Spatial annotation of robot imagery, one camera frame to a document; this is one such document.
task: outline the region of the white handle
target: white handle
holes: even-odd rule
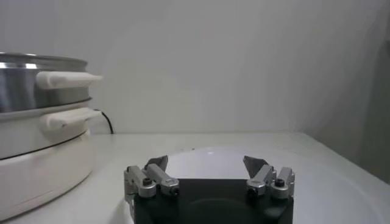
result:
[[[82,124],[85,121],[101,115],[100,111],[84,107],[75,110],[45,114],[41,117],[41,127],[45,131],[54,131],[68,126]]]
[[[60,89],[89,86],[103,77],[87,72],[39,72],[36,82],[43,89]]]

